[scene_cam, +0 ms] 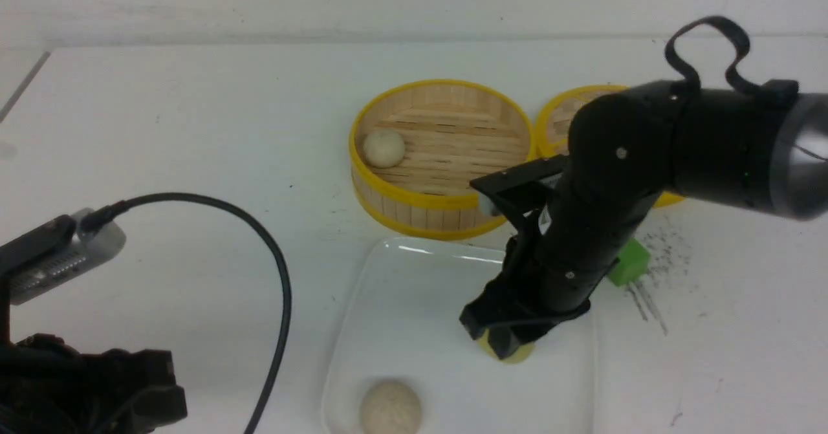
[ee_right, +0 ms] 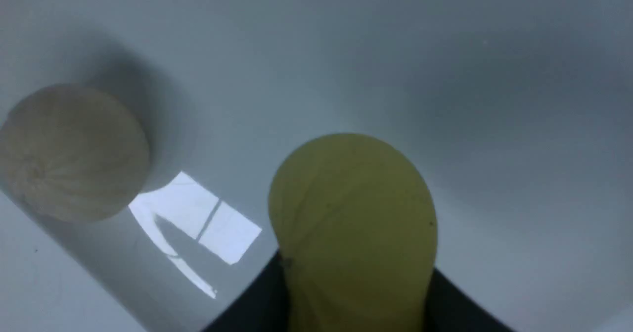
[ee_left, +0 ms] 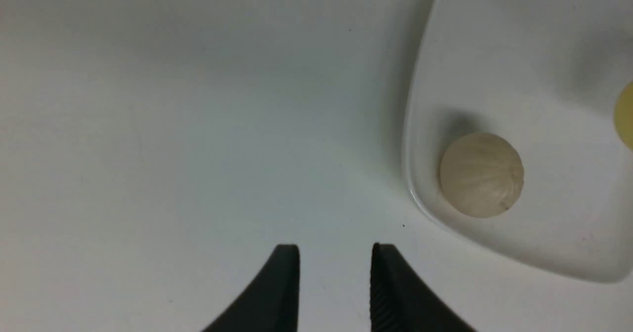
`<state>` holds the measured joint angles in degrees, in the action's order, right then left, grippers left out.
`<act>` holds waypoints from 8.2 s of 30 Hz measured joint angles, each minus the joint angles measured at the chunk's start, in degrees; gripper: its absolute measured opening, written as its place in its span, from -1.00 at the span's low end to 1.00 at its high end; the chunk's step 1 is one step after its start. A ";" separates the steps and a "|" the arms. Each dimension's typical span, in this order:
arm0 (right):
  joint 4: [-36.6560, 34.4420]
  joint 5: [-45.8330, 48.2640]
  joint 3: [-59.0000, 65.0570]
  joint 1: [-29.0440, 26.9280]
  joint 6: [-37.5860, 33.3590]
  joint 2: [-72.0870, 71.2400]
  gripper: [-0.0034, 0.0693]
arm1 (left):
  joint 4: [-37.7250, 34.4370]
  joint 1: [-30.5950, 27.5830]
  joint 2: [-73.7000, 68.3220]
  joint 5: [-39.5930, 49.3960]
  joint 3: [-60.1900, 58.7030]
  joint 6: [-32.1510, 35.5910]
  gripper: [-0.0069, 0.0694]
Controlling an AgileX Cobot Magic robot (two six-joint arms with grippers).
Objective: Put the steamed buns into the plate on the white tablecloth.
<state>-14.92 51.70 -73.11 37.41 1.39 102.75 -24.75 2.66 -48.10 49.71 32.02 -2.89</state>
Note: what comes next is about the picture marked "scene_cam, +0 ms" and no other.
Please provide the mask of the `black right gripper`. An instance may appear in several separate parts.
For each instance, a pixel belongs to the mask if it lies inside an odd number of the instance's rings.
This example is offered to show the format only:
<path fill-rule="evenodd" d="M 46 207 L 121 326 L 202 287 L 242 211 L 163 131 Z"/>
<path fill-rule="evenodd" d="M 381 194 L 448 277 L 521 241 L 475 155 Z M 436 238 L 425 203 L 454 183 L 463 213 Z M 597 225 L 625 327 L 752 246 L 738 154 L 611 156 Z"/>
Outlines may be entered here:
<path fill-rule="evenodd" d="M 519 223 L 507 242 L 499 274 L 459 314 L 470 339 L 474 342 L 488 331 L 488 341 L 501 358 L 520 345 L 536 343 L 557 325 L 591 310 L 588 298 L 565 310 L 553 310 L 544 304 L 546 270 L 534 257 L 534 248 L 541 239 L 539 219 L 540 215 L 529 215 Z"/>

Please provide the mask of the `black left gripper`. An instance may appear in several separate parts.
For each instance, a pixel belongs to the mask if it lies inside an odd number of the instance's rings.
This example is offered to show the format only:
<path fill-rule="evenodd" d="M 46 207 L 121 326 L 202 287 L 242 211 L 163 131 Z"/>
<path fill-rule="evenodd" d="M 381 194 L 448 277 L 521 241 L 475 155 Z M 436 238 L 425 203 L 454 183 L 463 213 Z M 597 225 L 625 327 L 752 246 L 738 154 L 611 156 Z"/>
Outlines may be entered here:
<path fill-rule="evenodd" d="M 3 433 L 151 433 L 188 407 L 169 351 L 83 354 L 49 334 L 2 345 Z"/>

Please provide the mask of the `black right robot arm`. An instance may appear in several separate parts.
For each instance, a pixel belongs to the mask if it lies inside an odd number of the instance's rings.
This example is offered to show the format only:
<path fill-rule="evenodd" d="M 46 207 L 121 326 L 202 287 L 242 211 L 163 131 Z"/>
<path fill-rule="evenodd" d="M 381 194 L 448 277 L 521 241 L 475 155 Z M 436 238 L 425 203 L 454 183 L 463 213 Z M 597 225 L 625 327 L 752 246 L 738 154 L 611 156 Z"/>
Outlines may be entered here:
<path fill-rule="evenodd" d="M 516 229 L 459 321 L 499 360 L 591 309 L 591 294 L 666 192 L 779 218 L 826 212 L 826 94 L 653 82 L 571 122 L 568 153 L 471 180 Z"/>

